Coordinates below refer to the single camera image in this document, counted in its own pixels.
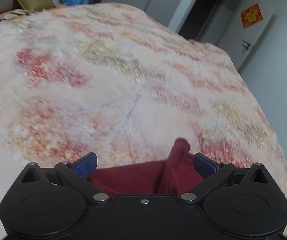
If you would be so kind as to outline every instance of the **floral bedsheet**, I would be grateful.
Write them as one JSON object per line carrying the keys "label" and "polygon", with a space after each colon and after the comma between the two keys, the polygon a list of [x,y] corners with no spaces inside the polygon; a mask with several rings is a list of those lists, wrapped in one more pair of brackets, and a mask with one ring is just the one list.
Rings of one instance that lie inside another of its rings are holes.
{"label": "floral bedsheet", "polygon": [[287,197],[276,134],[224,51],[123,4],[0,25],[0,201],[28,162],[162,160],[177,137],[218,162],[264,163]]}

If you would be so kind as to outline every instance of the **yellow pillow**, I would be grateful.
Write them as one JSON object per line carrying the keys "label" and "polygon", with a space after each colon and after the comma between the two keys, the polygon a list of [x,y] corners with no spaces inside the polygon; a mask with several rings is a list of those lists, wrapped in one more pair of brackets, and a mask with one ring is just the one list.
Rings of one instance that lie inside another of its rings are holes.
{"label": "yellow pillow", "polygon": [[51,0],[17,0],[22,9],[29,11],[41,11],[42,9],[54,8]]}

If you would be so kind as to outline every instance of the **red and gold sticker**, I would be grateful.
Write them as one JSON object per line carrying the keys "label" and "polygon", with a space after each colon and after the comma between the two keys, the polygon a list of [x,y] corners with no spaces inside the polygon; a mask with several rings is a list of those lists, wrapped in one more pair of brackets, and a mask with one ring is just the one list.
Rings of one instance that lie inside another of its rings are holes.
{"label": "red and gold sticker", "polygon": [[245,28],[263,20],[258,4],[255,4],[241,13],[242,25]]}

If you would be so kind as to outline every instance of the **doorway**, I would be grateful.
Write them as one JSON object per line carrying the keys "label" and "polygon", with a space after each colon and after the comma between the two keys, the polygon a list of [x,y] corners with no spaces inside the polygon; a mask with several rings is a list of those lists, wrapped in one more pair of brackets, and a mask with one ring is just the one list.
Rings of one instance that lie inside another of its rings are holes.
{"label": "doorway", "polygon": [[186,40],[198,40],[224,0],[196,0],[179,35]]}

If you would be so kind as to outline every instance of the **metal pin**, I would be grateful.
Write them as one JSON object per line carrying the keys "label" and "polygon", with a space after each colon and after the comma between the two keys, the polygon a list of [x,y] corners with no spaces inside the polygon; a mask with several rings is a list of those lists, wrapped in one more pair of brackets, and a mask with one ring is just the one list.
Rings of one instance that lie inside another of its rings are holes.
{"label": "metal pin", "polygon": [[145,205],[147,205],[149,202],[150,202],[150,201],[149,201],[149,200],[147,200],[147,199],[143,199],[143,200],[141,200],[141,203],[142,203],[142,204],[145,204]]}
{"label": "metal pin", "polygon": [[97,193],[97,194],[93,195],[93,199],[96,201],[103,202],[103,201],[106,201],[107,199],[109,199],[109,195],[106,193]]}
{"label": "metal pin", "polygon": [[181,194],[180,196],[183,200],[186,200],[186,201],[193,201],[197,198],[197,196],[193,193],[190,193],[190,192],[187,192],[187,193],[183,193]]}

